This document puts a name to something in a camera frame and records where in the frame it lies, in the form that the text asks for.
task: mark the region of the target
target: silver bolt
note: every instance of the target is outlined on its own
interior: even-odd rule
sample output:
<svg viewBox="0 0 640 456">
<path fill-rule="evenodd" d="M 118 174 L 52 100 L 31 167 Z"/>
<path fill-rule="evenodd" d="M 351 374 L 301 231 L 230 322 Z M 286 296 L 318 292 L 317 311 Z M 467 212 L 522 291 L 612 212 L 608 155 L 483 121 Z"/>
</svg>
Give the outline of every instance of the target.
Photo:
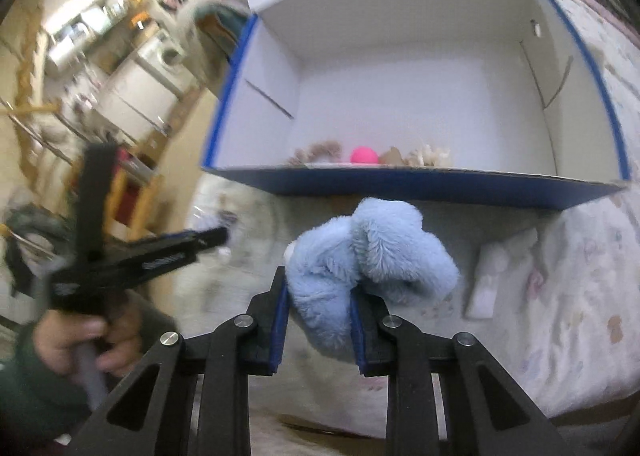
<svg viewBox="0 0 640 456">
<path fill-rule="evenodd" d="M 178 335 L 175 331 L 167 331 L 160 337 L 160 342 L 165 346 L 173 346 L 175 343 L 177 343 L 179 338 L 180 335 Z"/>
<path fill-rule="evenodd" d="M 254 323 L 254 318 L 247 314 L 238 315 L 234 319 L 234 324 L 239 328 L 248 328 Z"/>
<path fill-rule="evenodd" d="M 476 342 L 478 342 L 478 339 L 476 339 L 471 333 L 468 333 L 466 331 L 457 334 L 456 340 L 463 346 L 473 346 Z"/>
<path fill-rule="evenodd" d="M 387 328 L 398 328 L 402 324 L 402 319 L 398 315 L 387 315 L 382 318 L 382 324 Z"/>
</svg>

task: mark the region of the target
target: person's hand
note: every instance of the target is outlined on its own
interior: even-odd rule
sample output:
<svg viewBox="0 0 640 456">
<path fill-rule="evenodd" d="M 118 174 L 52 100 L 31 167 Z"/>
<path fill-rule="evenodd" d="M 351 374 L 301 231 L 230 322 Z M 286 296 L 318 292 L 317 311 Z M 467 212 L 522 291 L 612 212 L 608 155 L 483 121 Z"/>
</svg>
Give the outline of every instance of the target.
<svg viewBox="0 0 640 456">
<path fill-rule="evenodd" d="M 140 311 L 131 302 L 111 325 L 103 317 L 48 310 L 33 331 L 33 346 L 51 371 L 73 376 L 76 373 L 76 344 L 104 338 L 113 346 L 96 359 L 98 369 L 124 376 L 142 356 L 142 341 L 138 335 L 141 322 Z"/>
</svg>

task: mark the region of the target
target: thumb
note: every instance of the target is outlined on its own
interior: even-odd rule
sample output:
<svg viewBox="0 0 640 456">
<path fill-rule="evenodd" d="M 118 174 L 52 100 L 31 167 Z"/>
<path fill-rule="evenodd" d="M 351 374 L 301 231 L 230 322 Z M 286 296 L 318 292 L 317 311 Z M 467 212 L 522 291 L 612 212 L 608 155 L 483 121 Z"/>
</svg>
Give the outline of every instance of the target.
<svg viewBox="0 0 640 456">
<path fill-rule="evenodd" d="M 64 349 L 101 337 L 106 331 L 107 322 L 102 317 L 54 311 L 48 336 L 53 346 Z"/>
</svg>

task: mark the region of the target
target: cardboard box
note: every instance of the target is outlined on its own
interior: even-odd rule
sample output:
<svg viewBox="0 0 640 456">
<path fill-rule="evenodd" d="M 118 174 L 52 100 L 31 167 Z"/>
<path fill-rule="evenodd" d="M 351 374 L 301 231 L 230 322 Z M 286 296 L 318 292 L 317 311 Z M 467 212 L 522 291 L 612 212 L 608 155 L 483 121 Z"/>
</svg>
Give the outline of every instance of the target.
<svg viewBox="0 0 640 456">
<path fill-rule="evenodd" d="M 337 140 L 454 168 L 287 166 Z M 564 209 L 630 179 L 597 65 L 554 0 L 279 0 L 244 29 L 203 169 L 284 195 Z"/>
</svg>

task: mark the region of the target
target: blue stuffed animal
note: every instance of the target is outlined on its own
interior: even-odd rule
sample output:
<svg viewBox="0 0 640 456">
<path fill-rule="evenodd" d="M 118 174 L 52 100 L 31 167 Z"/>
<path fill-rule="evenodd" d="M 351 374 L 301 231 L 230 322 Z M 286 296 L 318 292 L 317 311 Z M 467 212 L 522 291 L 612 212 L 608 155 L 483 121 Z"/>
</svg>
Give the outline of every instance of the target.
<svg viewBox="0 0 640 456">
<path fill-rule="evenodd" d="M 437 302 L 460 273 L 422 215 L 403 201 L 366 198 L 352 216 L 308 230 L 286 253 L 287 287 L 311 344 L 351 356 L 350 293 L 359 282 L 387 302 Z"/>
</svg>

